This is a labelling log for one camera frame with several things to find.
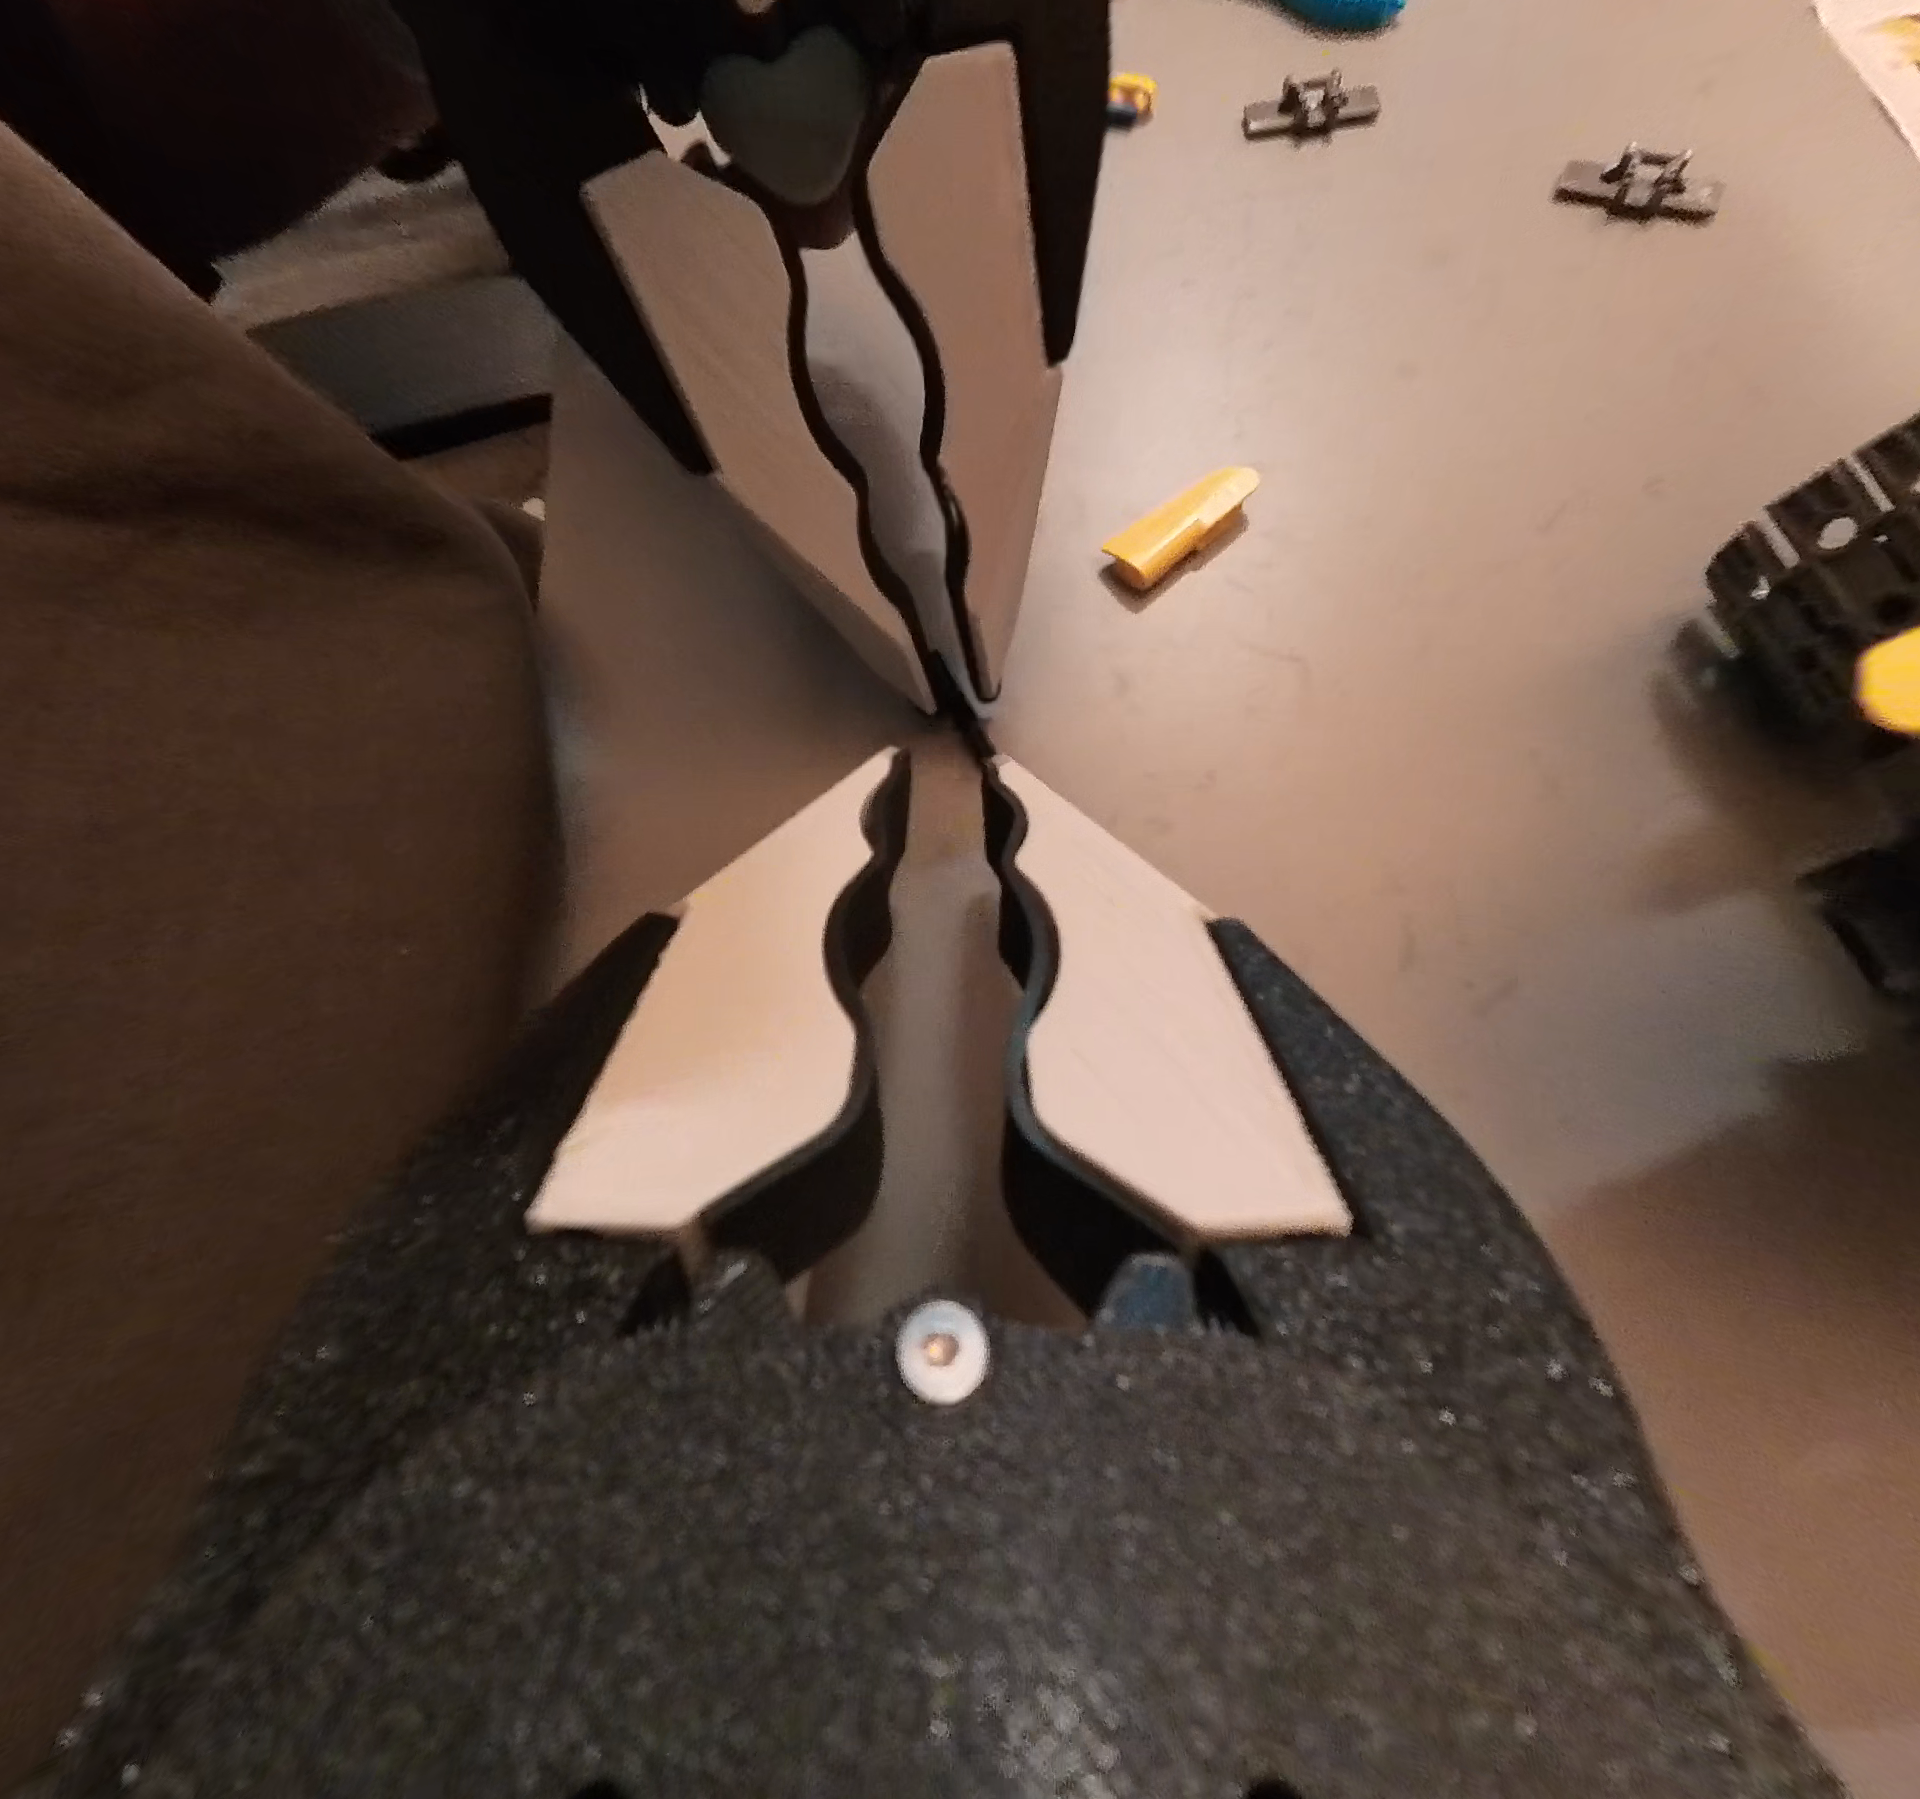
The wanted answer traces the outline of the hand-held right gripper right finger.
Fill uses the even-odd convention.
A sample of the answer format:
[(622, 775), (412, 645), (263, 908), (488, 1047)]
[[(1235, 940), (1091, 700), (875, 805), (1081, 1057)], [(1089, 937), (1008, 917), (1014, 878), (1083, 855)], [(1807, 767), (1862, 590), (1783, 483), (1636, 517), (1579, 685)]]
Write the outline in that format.
[(1008, 756), (981, 772), (1018, 985), (1003, 1055), (1001, 1192), (1021, 1246), (1079, 1306), (1131, 1259), (1187, 1270), (1246, 1245), (1350, 1238), (1217, 919)]

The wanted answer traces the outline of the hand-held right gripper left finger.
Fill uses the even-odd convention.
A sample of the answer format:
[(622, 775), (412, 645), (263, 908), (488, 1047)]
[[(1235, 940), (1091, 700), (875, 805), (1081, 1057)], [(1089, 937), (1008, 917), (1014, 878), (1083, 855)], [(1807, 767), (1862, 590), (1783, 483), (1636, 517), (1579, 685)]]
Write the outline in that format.
[(533, 1237), (746, 1252), (807, 1275), (883, 1164), (862, 986), (894, 940), (912, 760), (883, 748), (669, 917), (523, 1215)]

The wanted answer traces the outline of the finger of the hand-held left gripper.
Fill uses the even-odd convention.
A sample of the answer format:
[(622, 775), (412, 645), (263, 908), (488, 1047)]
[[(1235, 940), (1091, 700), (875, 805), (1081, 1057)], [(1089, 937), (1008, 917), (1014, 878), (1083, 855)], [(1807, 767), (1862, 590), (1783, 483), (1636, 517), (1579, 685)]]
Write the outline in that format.
[(948, 516), (950, 606), (973, 689), (993, 703), (1060, 405), (1010, 41), (920, 63), (869, 158), (869, 243), (923, 351), (923, 462)]
[(804, 281), (731, 183), (662, 154), (590, 179), (582, 199), (719, 489), (839, 637), (909, 703), (924, 656), (875, 577), (859, 469), (804, 388)]

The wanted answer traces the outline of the yellow plastic toy piece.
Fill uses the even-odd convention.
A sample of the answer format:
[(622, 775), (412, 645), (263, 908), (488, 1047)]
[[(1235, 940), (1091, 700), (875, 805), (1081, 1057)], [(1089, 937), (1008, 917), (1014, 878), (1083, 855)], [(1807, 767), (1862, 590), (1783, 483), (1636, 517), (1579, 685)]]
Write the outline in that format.
[(1110, 536), (1098, 555), (1118, 585), (1150, 592), (1211, 550), (1261, 489), (1254, 467), (1216, 467)]

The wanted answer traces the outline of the black toy track link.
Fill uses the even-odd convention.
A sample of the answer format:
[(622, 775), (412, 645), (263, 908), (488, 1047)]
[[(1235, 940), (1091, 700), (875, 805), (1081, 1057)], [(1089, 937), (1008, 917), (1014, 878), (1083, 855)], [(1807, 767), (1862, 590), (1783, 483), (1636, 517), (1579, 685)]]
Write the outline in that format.
[(1612, 218), (1706, 224), (1722, 207), (1724, 183), (1703, 179), (1693, 151), (1659, 151), (1630, 142), (1607, 161), (1571, 161), (1551, 185), (1551, 202)]
[(1313, 77), (1287, 77), (1280, 95), (1244, 107), (1243, 140), (1309, 140), (1341, 128), (1373, 125), (1380, 119), (1380, 90), (1373, 83), (1349, 83), (1339, 71)]

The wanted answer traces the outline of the person's left forearm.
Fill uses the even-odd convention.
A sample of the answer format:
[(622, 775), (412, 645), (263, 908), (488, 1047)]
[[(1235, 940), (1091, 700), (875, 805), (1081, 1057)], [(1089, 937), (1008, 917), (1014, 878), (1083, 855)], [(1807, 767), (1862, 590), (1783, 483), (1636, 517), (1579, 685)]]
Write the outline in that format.
[(210, 299), (436, 115), (384, 0), (4, 0), (4, 125)]

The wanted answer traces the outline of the black office chair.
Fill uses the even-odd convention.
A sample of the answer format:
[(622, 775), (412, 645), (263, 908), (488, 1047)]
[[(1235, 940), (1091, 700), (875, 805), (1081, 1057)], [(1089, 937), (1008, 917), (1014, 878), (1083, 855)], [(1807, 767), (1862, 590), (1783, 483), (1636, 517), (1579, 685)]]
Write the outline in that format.
[(213, 310), (398, 458), (546, 418), (560, 334), (450, 164), (218, 262)]

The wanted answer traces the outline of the person's brown shirt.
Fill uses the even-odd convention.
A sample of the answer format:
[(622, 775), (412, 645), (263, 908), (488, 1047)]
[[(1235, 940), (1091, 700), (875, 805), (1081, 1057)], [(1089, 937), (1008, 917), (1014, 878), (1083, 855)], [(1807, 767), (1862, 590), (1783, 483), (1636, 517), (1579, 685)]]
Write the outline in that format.
[(540, 534), (1, 154), (1, 1755), (49, 1761), (555, 855)]

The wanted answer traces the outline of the yellow black tracked toy vehicle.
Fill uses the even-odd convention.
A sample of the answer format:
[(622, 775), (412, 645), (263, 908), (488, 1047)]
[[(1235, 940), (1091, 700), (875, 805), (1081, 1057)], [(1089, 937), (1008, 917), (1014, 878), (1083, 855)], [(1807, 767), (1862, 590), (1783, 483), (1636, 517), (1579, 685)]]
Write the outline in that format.
[(1703, 569), (1696, 669), (1788, 771), (1856, 816), (1799, 860), (1795, 908), (1873, 999), (1918, 1005), (1918, 418), (1768, 501)]

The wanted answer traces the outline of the instruction booklet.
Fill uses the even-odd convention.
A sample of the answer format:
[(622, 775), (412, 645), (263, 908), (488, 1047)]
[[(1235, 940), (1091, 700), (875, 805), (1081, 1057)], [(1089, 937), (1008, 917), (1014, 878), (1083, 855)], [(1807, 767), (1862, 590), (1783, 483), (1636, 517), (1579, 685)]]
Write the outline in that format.
[(1811, 0), (1811, 10), (1918, 156), (1918, 0)]

